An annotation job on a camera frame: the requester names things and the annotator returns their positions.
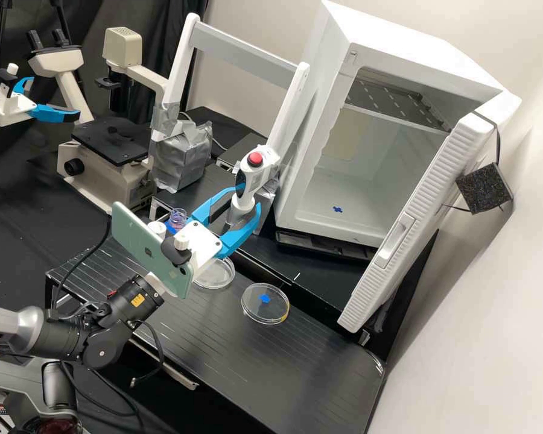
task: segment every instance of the green smartphone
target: green smartphone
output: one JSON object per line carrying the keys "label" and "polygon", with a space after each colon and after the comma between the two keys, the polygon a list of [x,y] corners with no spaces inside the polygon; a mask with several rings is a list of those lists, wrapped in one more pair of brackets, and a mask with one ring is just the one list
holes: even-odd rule
{"label": "green smartphone", "polygon": [[187,296],[193,278],[189,264],[175,267],[161,252],[163,240],[119,202],[113,203],[112,233],[139,264],[161,280],[171,295]]}

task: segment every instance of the red button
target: red button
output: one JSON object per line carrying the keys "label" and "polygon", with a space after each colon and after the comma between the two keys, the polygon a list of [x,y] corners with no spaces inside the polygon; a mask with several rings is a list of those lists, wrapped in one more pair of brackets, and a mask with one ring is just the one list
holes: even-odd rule
{"label": "red button", "polygon": [[259,152],[252,152],[247,156],[247,164],[251,167],[260,167],[264,162],[264,158]]}

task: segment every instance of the yellow label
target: yellow label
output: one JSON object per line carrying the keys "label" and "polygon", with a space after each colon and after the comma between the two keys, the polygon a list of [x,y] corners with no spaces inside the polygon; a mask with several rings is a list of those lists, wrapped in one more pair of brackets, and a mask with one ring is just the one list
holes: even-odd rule
{"label": "yellow label", "polygon": [[145,301],[145,297],[143,297],[142,294],[137,294],[134,299],[131,300],[131,304],[135,307],[139,307],[143,301]]}

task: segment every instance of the black curtain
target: black curtain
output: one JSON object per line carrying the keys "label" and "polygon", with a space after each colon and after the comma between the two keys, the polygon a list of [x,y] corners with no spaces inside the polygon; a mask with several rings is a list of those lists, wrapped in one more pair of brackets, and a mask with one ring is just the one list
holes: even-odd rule
{"label": "black curtain", "polygon": [[[65,0],[63,5],[72,42],[82,45],[84,65],[79,71],[87,102],[95,116],[105,116],[113,115],[108,109],[109,94],[99,89],[94,81],[107,75],[101,56],[104,30],[125,26],[139,33],[143,38],[143,65],[168,77],[186,15],[196,12],[203,16],[207,0]],[[19,66],[19,77],[34,75],[26,61],[30,53],[26,32],[36,30],[44,46],[53,46],[52,30],[55,28],[60,28],[60,24],[49,0],[13,0],[13,8],[7,12],[0,68],[13,62]],[[43,104],[64,105],[53,78],[37,77],[30,96]],[[128,117],[136,123],[150,121],[153,92],[135,84],[131,96]],[[68,140],[73,128],[72,124],[36,121],[0,128],[0,153],[31,126],[45,136],[51,150]]]}
{"label": "black curtain", "polygon": [[[157,21],[157,31],[143,39],[145,66],[164,77],[169,77],[187,14],[195,12],[202,17],[206,6],[206,0],[164,1],[159,13],[160,19]],[[136,84],[131,95],[129,119],[137,124],[150,121],[154,101],[153,92],[145,86]]]}

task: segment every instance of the petri dish lid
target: petri dish lid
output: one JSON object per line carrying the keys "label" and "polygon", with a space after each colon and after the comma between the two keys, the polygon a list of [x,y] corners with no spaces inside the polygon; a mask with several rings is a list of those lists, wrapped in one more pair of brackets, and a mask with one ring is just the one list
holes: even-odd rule
{"label": "petri dish lid", "polygon": [[215,259],[193,283],[205,289],[222,289],[235,277],[235,267],[230,258]]}
{"label": "petri dish lid", "polygon": [[241,307],[247,316],[260,324],[284,322],[290,301],[279,288],[268,283],[254,283],[241,296]]}

